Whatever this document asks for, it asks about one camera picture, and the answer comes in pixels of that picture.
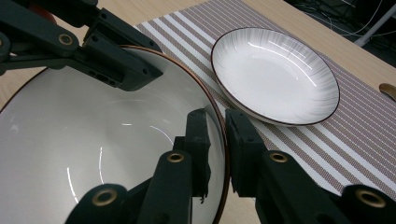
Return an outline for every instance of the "striped placemat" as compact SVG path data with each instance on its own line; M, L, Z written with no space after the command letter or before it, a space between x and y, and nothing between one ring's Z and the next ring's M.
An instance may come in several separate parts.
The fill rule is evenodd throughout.
M241 27L287 34L239 0L212 0L136 27L204 82L223 115L225 108L233 106L221 92L210 64L215 41ZM340 193L344 186L360 183L396 200L396 104L318 54L340 86L336 112L311 126L277 127L252 119L254 125L269 149L288 152L321 187Z

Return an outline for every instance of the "bolt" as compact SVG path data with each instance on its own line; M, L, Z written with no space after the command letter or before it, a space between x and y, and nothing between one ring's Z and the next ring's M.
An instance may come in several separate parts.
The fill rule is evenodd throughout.
M70 35L61 34L59 35L59 42L63 45L71 45L73 44L73 39Z

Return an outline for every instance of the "white plate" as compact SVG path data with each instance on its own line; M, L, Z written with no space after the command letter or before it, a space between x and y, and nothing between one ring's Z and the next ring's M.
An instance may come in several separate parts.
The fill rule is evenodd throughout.
M318 123L337 108L337 81L301 42L262 28L223 35L212 49L218 83L249 115L278 125Z
M1 112L0 223L64 223L93 187L131 189L147 180L175 137L185 135L187 114L198 108L207 111L212 175L205 202L193 199L192 220L213 222L228 184L221 114L179 63L129 50L164 75L127 92L71 68L47 69Z

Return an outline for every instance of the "bowl rim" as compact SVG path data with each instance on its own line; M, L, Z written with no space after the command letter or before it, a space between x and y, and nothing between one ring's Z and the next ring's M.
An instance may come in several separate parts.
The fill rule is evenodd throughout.
M335 105L335 107L334 107L332 113L330 113L329 116L325 117L324 119L320 119L320 120L317 120L317 121L314 121L314 122L306 122L306 123L291 123L291 122L285 122L285 121L281 121L281 120L277 120L277 119L272 119L272 118L269 118L269 117L265 117L264 115L262 115L262 114L260 114L260 113L257 113L256 111L252 110L252 109L249 108L248 106L245 106L245 104L243 104L243 103L240 102L238 99L236 99L236 98L227 90L227 88L226 88L226 87L224 86L224 84L221 82L221 79L219 78L218 72L216 71L215 65L214 65L214 63L213 63L213 61L214 61L214 56L213 56L213 54L214 54L215 48L216 48L216 46L218 45L218 43L221 41L221 39L222 39L224 36L226 36L226 35L228 35L228 34L230 34L230 33L233 33L233 32L238 32L238 31L240 31L240 30L249 30L249 29L251 29L251 30L253 30L253 29L259 29L259 30L264 30L264 32L274 32L274 33L279 34L279 35L287 36L288 38L290 38L290 39L296 41L297 43L303 45L304 47L306 47L306 48L312 50L312 52L314 52L314 54L315 54L316 56L318 56L318 57L326 64L326 66L329 68L329 70L330 70L332 76L334 77L335 85L336 85L337 90L338 90L337 104ZM212 50L211 50L211 52L210 52L210 63L211 63L211 65L212 65L212 69L213 69L213 72L214 72L214 74L215 74L216 81L219 83L220 88L221 88L221 89L224 91L224 93L230 98L230 100L231 100L239 109L241 109L241 110L243 110L244 112L248 113L250 116L252 116L252 117L254 117L254 118L256 118L256 119L259 119L259 120L261 120L261 121L264 121L264 122L272 123L272 124L275 124L275 125L290 126L290 127L294 127L294 126L305 126L305 125L313 125L313 124L320 123L320 122L322 122L322 121L328 119L329 117L331 117L331 116L335 113L335 111L337 110L337 108L338 108L338 106L339 106L339 104L340 104L340 99L341 99L340 86L339 86L338 80L337 80L336 76L334 75L334 72L332 71L332 69L330 68L330 66L324 61L324 59L323 59L315 50L313 50L311 47L309 47L308 45L306 45L303 41L300 41L300 40L298 40L298 39L296 39L296 38L294 38L294 37L292 37L292 36L290 36L290 35L283 34L283 33L279 32L279 31L275 31L275 30L271 30L271 29L266 29L266 28L261 28L261 27L256 27L256 26L241 27L241 28L233 29L233 30L231 30L231 31L229 31L229 32L227 32L227 33L225 33L225 34L223 34L222 36L220 36L220 37L216 40L216 42L215 42L215 44L213 45Z
M215 99L213 98L212 94L209 92L209 90L207 89L207 87L204 85L204 83L200 80L200 78L198 78L197 75L195 75L186 65L178 62L177 60L169 57L168 55L156 51L154 49L147 49L147 48L143 48L143 47L139 47L139 46L131 46L131 45L122 45L120 46L121 48L124 49L139 49L139 50L143 50L146 52L150 52L150 53L154 53L157 54L163 58L165 58L166 60L170 61L171 63L174 63L175 65L177 65L178 67L180 67L181 69L184 70L184 72L186 72L192 79L194 79L194 81L201 87L201 89L204 91L207 99L209 100L210 104L212 104L215 113L216 113L216 117L217 120L219 122L219 126L220 126L220 131L221 131L221 138L222 138L222 146L223 146L223 153L224 153L224 178L223 178L223 189L222 189L222 193L221 193L221 197L220 197L220 201L219 201L219 207L218 207L218 211L216 212L215 218L213 220L213 223L219 223L219 220L221 218L221 215L223 213L224 207L225 207L225 203L227 200L227 195L228 195L228 190L229 190L229 184L230 184L230 172L231 172L231 165L230 165L230 153L229 153L229 148L228 148L228 143L227 143L227 139L226 139L226 131L225 131L225 121L224 118L222 117L219 107L216 104ZM44 73L45 71L47 71L48 68L44 68L43 70L39 71L36 75L34 75L32 78L30 78L28 81L26 81L17 91L15 91L15 93L6 101L6 103L4 104L4 106L2 108L0 108L0 116L2 114L3 111L5 111L7 109L7 106L13 101L13 99L18 95L18 93L20 93L21 90L23 90L27 85L29 85L29 83L34 80L36 77L38 77L40 74Z

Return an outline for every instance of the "wooden table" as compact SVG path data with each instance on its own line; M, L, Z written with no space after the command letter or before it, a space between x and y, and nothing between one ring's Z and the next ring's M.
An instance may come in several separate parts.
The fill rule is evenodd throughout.
M99 7L107 8L130 24L138 24L203 2L204 0L170 0L163 4L156 0L101 1ZM287 3L281 0L245 0L245 2L372 88L378 90L378 85L381 83L396 85L396 68L382 62ZM82 43L81 39L86 28L75 29L62 21L59 21L59 24L72 30ZM0 108L16 90L41 69L7 71L2 75ZM221 223L260 223L254 210L253 200L239 199L230 193Z

